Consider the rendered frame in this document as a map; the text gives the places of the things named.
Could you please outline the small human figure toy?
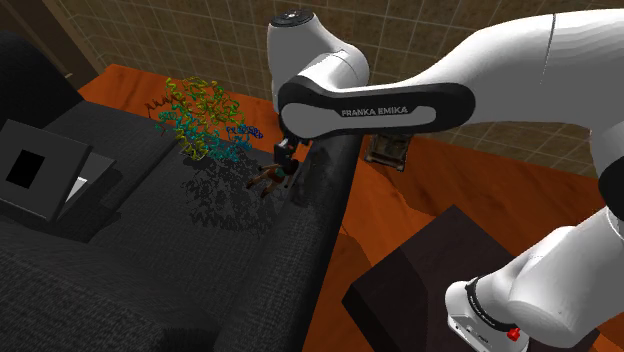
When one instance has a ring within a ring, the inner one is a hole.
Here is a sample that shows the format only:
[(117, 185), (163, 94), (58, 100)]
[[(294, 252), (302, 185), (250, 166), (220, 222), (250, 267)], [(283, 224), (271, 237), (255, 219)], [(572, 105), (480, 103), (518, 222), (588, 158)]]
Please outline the small human figure toy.
[(285, 188), (288, 188), (292, 184), (293, 177), (299, 168), (299, 164), (300, 162), (298, 160), (293, 159), (290, 160), (285, 166), (280, 164), (271, 164), (259, 167), (258, 170), (260, 171), (260, 174), (250, 179), (246, 184), (246, 188), (250, 189), (252, 186), (263, 180), (269, 180), (270, 184), (261, 192), (261, 198), (264, 198), (272, 193), (282, 183), (284, 183)]

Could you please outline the multicoloured ribbon tangle model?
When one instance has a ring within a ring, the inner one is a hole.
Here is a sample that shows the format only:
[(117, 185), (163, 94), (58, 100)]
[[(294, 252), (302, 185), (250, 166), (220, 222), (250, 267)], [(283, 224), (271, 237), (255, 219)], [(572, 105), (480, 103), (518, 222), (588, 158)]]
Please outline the multicoloured ribbon tangle model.
[(246, 123), (240, 103), (216, 81), (191, 76), (167, 78), (164, 94), (145, 104), (155, 128), (172, 131), (183, 155), (193, 161), (205, 157), (237, 162), (241, 151), (252, 148), (262, 132)]

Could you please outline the small brown wooden object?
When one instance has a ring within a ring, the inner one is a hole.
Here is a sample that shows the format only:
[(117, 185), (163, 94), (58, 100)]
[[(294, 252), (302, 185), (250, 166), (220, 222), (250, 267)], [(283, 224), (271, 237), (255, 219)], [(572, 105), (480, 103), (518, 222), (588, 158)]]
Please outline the small brown wooden object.
[(395, 168), (403, 172), (412, 136), (408, 134), (377, 134), (371, 137), (364, 160)]

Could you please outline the dark grey sofa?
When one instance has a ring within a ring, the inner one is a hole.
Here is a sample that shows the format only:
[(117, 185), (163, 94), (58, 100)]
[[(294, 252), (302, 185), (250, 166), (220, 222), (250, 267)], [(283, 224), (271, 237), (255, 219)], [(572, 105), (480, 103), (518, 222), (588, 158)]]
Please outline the dark grey sofa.
[(316, 142), (293, 187), (267, 163), (184, 158), (148, 119), (88, 102), (36, 47), (0, 31), (0, 162), (36, 130), (114, 166), (55, 223), (0, 201), (0, 352), (302, 352), (361, 138)]

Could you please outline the dark robot stand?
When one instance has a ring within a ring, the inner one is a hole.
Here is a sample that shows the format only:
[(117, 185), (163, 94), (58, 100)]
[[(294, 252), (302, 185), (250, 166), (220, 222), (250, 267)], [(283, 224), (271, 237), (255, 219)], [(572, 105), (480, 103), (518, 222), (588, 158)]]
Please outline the dark robot stand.
[(375, 352), (588, 352), (621, 312), (603, 208), (511, 255), (452, 206), (356, 280), (343, 304)]

